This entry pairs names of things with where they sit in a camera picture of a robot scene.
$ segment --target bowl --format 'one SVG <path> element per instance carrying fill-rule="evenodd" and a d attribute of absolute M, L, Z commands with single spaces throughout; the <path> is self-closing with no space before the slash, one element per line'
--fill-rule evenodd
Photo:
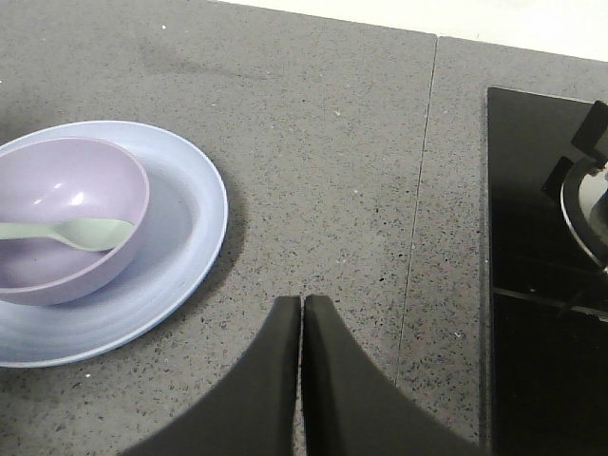
<path fill-rule="evenodd" d="M 58 304 L 103 287 L 142 246 L 149 198 L 143 167 L 111 142 L 59 138 L 0 154 L 0 221 L 93 217 L 134 225 L 106 252 L 84 252 L 47 238 L 0 240 L 0 299 Z"/>

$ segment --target gray countertop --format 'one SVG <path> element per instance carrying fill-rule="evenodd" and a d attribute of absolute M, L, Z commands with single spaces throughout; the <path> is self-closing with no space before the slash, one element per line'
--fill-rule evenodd
<path fill-rule="evenodd" d="M 159 327 L 72 365 L 0 369 L 0 454 L 129 447 L 214 385 L 275 296 L 309 293 L 336 300 L 407 396 L 485 438 L 485 91 L 606 98 L 608 64 L 218 3 L 2 10 L 1 142 L 154 124 L 216 164 L 230 218 L 210 275 Z"/>

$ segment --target black glass cooktop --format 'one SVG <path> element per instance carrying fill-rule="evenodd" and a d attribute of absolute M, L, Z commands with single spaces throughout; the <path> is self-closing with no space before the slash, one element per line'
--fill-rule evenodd
<path fill-rule="evenodd" d="M 548 179 L 562 157 L 583 157 L 570 142 L 590 107 L 488 90 L 499 456 L 608 454 L 608 274 L 570 234 Z"/>

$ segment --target bowl rim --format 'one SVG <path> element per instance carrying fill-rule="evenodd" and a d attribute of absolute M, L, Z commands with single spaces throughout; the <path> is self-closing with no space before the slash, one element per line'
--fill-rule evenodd
<path fill-rule="evenodd" d="M 72 141 L 72 140 L 87 141 L 90 143 L 100 143 L 103 145 L 107 145 L 107 146 L 113 147 L 114 149 L 119 150 L 125 156 L 127 156 L 131 160 L 131 162 L 133 162 L 135 164 L 136 168 L 140 171 L 140 174 L 142 176 L 143 186 L 144 186 L 144 190 L 145 190 L 142 210 L 138 214 L 137 220 L 133 223 L 133 229 L 131 230 L 131 233 L 125 239 L 123 239 L 123 241 L 120 244 L 118 244 L 112 250 L 107 252 L 105 255 L 103 255 L 101 258 L 99 258 L 97 261 L 89 264 L 88 266 L 75 272 L 74 274 L 67 275 L 65 277 L 58 278 L 58 279 L 52 280 L 50 282 L 45 282 L 45 283 L 41 283 L 38 285 L 31 285 L 28 287 L 0 287 L 0 295 L 5 295 L 5 297 L 6 297 L 8 295 L 21 295 L 24 293 L 43 291 L 46 289 L 64 285 L 76 278 L 79 278 L 80 276 L 84 276 L 84 275 L 90 273 L 91 271 L 93 271 L 94 269 L 99 268 L 104 263 L 108 262 L 111 258 L 113 258 L 115 255 L 117 255 L 123 249 L 125 244 L 127 242 L 129 242 L 129 240 L 131 240 L 135 236 L 135 234 L 138 232 L 138 230 L 140 229 L 140 227 L 143 224 L 143 220 L 145 219 L 145 215 L 147 214 L 148 206 L 150 203 L 150 180 L 149 180 L 147 172 L 145 171 L 145 168 L 143 168 L 142 164 L 135 158 L 135 156 L 131 152 L 129 152 L 126 148 L 122 147 L 119 144 L 116 144 L 114 142 L 107 141 L 107 140 L 102 140 L 102 139 L 98 139 L 98 138 L 90 138 L 90 137 L 86 137 L 86 136 L 64 136 L 61 138 L 51 138 L 51 139 L 47 139 L 47 140 L 32 142 L 29 144 L 25 144 L 25 145 L 21 145 L 21 146 L 9 149 L 6 152 L 0 153 L 0 160 L 3 157 L 6 157 L 8 154 L 17 153 L 23 149 L 32 147 L 34 145 L 39 145 L 42 143 L 56 143 L 56 142 L 62 142 L 62 141 Z"/>

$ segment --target pale green spoon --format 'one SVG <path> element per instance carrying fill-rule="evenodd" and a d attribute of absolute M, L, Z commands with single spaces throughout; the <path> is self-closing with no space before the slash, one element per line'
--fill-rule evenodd
<path fill-rule="evenodd" d="M 133 223 L 115 218 L 71 218 L 55 223 L 0 222 L 0 239 L 51 238 L 87 252 L 113 249 L 132 231 Z"/>

